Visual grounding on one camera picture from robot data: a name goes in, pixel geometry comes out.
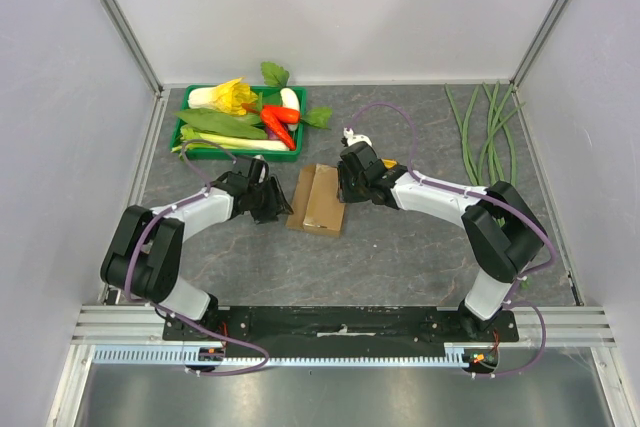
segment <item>white backdrop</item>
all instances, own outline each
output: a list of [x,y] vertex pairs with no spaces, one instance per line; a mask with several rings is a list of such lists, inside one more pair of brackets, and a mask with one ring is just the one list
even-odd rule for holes
[[118,0],[164,83],[511,77],[553,0]]
[[640,4],[572,0],[522,86],[582,293],[640,392]]
[[45,424],[153,95],[99,0],[0,0],[0,424]]

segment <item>cardboard box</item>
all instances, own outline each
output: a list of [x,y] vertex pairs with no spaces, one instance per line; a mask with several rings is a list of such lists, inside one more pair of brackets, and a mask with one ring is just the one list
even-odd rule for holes
[[300,170],[287,228],[340,237],[345,204],[338,200],[338,169],[311,164]]

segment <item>red chili pepper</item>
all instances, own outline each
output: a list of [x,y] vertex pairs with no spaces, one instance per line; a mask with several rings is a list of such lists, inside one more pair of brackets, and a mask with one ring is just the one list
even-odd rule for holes
[[300,122],[300,112],[297,110],[288,109],[280,105],[263,105],[262,109],[269,109],[280,122],[285,124],[297,124]]
[[262,119],[264,125],[269,127],[273,131],[273,133],[276,134],[282,142],[284,142],[284,145],[286,145],[289,150],[296,150],[296,143],[293,141],[285,126],[280,123],[280,121],[276,117],[276,114],[274,114],[271,109],[263,108],[262,112],[260,112],[260,119]]

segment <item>yellow squash blossom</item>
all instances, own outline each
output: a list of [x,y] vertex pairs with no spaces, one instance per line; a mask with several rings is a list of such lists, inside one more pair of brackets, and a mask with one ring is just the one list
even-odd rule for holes
[[225,114],[245,115],[247,111],[242,104],[252,104],[258,95],[251,92],[249,84],[242,82],[242,77],[230,80],[216,87],[202,87],[189,94],[189,108],[215,109]]

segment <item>green tray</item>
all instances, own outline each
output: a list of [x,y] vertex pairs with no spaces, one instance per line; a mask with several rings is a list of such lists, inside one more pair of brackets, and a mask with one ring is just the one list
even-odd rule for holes
[[[180,110],[186,110],[189,108],[189,94],[194,89],[199,89],[200,87],[214,87],[213,85],[190,85],[187,87],[187,91],[184,93],[184,99],[182,100],[182,107]],[[298,100],[300,101],[300,114],[305,113],[306,103],[307,103],[307,89],[304,87],[290,87],[296,95],[298,96]],[[251,90],[256,94],[262,92],[262,95],[266,97],[267,95],[275,94],[280,89],[275,87],[265,87],[265,86],[251,86]],[[171,144],[169,145],[170,149],[177,147],[180,145],[180,127],[182,127],[185,123],[181,119],[177,119],[176,128],[173,131],[173,136],[171,137]],[[293,136],[293,141],[296,143],[296,150],[289,150],[285,152],[274,151],[274,150],[246,150],[246,149],[229,149],[230,152],[233,152],[237,155],[262,155],[265,160],[275,161],[275,162],[294,162],[298,155],[300,155],[300,151],[302,150],[302,139],[303,139],[304,125],[302,122],[298,124],[298,128],[295,132],[291,132]],[[227,155],[217,149],[191,149],[188,150],[187,156],[190,159],[226,159]]]

